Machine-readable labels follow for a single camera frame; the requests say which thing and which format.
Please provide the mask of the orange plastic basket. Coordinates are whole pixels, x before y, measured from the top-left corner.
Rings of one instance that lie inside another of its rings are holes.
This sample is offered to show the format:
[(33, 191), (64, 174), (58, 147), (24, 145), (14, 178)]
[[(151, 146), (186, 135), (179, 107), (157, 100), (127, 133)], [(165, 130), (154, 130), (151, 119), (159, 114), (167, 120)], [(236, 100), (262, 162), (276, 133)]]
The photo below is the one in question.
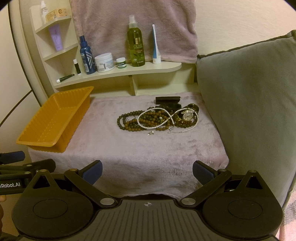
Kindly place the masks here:
[(16, 143), (31, 149), (62, 153), (90, 107), (93, 86), (53, 94), (36, 112)]

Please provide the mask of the black wrist watch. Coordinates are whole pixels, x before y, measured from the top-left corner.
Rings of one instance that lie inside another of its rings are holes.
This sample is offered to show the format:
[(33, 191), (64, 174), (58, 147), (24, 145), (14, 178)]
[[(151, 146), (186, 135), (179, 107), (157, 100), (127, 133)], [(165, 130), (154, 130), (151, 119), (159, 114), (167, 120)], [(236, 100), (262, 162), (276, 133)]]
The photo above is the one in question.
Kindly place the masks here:
[(188, 104), (187, 106), (184, 106), (184, 107), (182, 107), (178, 103), (165, 103), (165, 104), (159, 105), (159, 107), (166, 109), (168, 112), (176, 112), (177, 110), (182, 108), (190, 108), (190, 109), (193, 109), (196, 113), (199, 112), (199, 107), (193, 103)]

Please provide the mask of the silver crystal watch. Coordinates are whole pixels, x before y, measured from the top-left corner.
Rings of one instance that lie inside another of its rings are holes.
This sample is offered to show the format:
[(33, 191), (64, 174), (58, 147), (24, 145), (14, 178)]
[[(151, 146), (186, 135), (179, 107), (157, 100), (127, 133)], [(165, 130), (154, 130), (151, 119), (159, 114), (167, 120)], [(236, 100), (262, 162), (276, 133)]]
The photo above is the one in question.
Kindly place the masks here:
[(189, 109), (182, 111), (181, 114), (183, 115), (182, 120), (184, 121), (191, 121), (195, 115), (194, 111)]

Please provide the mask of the black rectangular case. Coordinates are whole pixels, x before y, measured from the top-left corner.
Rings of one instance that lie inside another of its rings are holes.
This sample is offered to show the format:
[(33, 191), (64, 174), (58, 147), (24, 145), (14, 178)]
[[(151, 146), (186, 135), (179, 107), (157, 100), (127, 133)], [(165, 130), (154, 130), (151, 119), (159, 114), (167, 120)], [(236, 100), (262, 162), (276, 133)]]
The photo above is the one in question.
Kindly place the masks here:
[(155, 98), (156, 105), (161, 104), (178, 104), (181, 100), (180, 96), (157, 96)]

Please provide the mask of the black tube white cap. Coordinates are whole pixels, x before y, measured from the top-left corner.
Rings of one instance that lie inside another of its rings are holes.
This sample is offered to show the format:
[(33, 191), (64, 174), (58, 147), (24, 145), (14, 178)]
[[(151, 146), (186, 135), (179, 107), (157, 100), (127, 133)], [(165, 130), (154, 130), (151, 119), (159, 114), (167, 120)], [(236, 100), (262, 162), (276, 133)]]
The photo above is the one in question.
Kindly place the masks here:
[(63, 77), (57, 79), (56, 83), (61, 83), (61, 82), (65, 81), (65, 80), (67, 80), (67, 79), (69, 79), (69, 78), (71, 78), (73, 76), (75, 76), (75, 74), (70, 74), (70, 75), (67, 75), (67, 76), (63, 76)]

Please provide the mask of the grey cushion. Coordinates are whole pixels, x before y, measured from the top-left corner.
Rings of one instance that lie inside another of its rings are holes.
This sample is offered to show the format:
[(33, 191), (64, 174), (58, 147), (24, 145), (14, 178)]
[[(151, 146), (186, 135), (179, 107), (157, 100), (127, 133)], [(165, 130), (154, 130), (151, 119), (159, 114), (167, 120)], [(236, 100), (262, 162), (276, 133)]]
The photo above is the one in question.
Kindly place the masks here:
[(295, 31), (199, 55), (197, 83), (228, 169), (257, 170), (285, 205), (295, 183)]

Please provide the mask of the black white lip balm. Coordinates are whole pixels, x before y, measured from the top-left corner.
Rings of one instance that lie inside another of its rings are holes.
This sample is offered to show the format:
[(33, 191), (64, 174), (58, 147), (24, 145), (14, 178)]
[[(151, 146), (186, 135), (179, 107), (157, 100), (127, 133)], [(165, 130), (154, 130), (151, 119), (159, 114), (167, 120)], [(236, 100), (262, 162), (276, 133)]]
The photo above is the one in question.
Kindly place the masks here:
[(81, 75), (81, 70), (80, 70), (77, 59), (73, 59), (73, 64), (74, 64), (77, 75)]

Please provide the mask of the white cream jar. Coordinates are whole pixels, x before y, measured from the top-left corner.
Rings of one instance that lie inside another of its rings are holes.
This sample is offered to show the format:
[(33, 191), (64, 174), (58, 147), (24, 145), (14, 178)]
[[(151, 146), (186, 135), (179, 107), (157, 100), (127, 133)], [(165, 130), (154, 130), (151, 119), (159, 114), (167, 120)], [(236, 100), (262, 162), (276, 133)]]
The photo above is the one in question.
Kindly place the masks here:
[(113, 56), (111, 53), (104, 53), (96, 56), (95, 64), (99, 73), (110, 71), (114, 68)]

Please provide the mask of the blue spray bottle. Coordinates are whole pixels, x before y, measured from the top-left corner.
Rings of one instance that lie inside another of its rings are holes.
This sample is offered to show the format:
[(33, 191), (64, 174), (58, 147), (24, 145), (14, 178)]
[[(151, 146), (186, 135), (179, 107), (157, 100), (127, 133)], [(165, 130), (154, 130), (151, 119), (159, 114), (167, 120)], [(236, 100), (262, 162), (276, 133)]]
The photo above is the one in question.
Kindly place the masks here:
[(83, 65), (86, 71), (86, 74), (93, 74), (96, 72), (96, 64), (94, 57), (91, 52), (91, 48), (85, 40), (84, 35), (79, 37), (80, 40), (80, 55), (83, 61)]

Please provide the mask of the small green white jar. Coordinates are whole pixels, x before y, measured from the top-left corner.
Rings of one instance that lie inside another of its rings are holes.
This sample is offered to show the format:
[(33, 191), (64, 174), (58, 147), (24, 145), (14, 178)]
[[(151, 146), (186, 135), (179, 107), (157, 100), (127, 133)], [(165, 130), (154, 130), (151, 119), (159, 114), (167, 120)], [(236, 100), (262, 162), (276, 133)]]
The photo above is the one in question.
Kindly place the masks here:
[(117, 63), (117, 67), (119, 69), (126, 68), (126, 58), (125, 57), (117, 58), (116, 63)]

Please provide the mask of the blue white tube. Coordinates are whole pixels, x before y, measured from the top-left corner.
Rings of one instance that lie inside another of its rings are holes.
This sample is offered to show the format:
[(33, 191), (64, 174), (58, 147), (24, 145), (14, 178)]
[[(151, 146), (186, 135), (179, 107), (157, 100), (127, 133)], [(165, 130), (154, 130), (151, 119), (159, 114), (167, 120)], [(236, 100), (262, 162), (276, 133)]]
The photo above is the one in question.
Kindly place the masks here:
[(155, 24), (152, 24), (152, 37), (153, 37), (153, 44), (154, 44), (154, 49), (153, 49), (153, 54), (152, 54), (152, 62), (154, 64), (160, 64), (161, 63), (161, 54), (160, 54), (159, 48), (158, 48)]

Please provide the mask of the purple tube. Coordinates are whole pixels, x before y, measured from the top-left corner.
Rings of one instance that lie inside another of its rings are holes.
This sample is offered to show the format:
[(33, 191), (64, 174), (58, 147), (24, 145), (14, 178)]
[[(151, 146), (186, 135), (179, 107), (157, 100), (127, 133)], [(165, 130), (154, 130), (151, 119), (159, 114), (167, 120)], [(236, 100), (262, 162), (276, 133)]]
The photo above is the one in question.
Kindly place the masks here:
[(63, 49), (61, 33), (60, 33), (60, 26), (56, 24), (54, 26), (49, 27), (50, 36), (52, 38), (54, 47), (56, 51), (60, 51)]

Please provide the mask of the cream corner shelf unit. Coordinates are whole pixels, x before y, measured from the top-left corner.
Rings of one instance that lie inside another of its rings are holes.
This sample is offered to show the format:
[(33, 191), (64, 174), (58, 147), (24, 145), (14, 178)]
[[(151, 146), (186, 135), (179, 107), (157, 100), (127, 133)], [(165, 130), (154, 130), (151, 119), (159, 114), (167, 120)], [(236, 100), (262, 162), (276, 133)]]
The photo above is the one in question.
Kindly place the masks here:
[[(49, 92), (93, 86), (93, 97), (173, 94), (197, 91), (196, 69), (192, 64), (162, 62), (142, 67), (115, 67), (105, 73), (86, 74), (79, 53), (80, 42), (74, 28), (69, 1), (46, 1), (48, 11), (66, 8), (67, 16), (43, 24), (40, 1), (17, 1), (23, 30), (43, 87)], [(59, 24), (63, 49), (56, 51), (49, 27)], [(77, 59), (81, 75), (77, 75), (73, 59)], [(61, 82), (56, 80), (75, 74)]]

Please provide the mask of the clear dropper bottle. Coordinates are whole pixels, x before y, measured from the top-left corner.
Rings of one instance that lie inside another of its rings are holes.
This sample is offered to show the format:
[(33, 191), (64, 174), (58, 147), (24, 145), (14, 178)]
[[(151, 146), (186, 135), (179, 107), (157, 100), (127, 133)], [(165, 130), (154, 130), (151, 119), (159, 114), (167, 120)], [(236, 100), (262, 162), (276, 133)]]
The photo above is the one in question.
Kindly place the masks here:
[(41, 0), (40, 9), (41, 9), (42, 22), (43, 22), (43, 24), (46, 24), (47, 23), (46, 15), (48, 14), (48, 8), (47, 8), (44, 0)]

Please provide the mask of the green olive spray bottle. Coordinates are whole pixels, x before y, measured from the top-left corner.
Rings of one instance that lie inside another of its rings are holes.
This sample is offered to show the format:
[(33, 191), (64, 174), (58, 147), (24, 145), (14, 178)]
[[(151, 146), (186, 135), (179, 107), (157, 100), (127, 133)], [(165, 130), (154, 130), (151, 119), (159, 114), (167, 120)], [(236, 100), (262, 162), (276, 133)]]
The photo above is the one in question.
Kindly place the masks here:
[(129, 15), (127, 31), (128, 49), (133, 67), (145, 65), (144, 42), (142, 32), (138, 27), (134, 15)]

